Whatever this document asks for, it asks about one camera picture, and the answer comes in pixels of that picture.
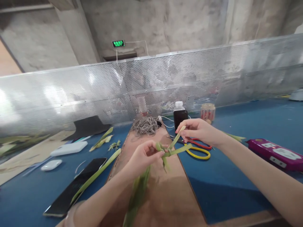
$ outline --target yellow scissors handle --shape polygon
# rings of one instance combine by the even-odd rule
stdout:
[[[204,152],[205,154],[207,154],[207,156],[198,156],[198,155],[195,155],[194,153],[190,152],[189,150],[186,150],[187,153],[189,153],[191,156],[193,156],[194,158],[197,158],[197,159],[203,159],[203,160],[207,160],[211,157],[211,154],[209,153],[209,151],[207,150],[204,150],[204,149],[201,149],[201,148],[197,148],[197,147],[192,147],[191,149],[193,150],[198,150],[198,151],[202,151]]]

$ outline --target white power bank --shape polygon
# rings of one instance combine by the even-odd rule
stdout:
[[[60,156],[80,152],[87,145],[87,141],[65,144],[51,152],[51,156]]]
[[[49,171],[55,169],[58,165],[62,163],[61,159],[52,160],[46,163],[44,166],[41,167],[42,171]]]

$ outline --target purple power strip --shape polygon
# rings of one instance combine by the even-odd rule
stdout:
[[[303,156],[289,149],[276,145],[266,139],[251,139],[246,141],[248,148],[271,164],[290,170],[303,172]]]

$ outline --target person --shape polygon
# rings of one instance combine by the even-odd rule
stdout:
[[[190,137],[195,137],[220,149],[291,225],[303,225],[303,184],[202,119],[184,120],[176,133],[182,126],[186,126],[181,132],[185,142],[188,142]],[[152,140],[139,145],[119,173],[88,200],[73,206],[66,219],[57,226],[98,226],[129,182],[142,174],[163,154],[164,152],[156,152],[156,143]]]

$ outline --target glass jar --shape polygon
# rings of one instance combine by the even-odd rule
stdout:
[[[201,105],[201,119],[213,121],[215,119],[216,108],[212,103],[203,103]]]

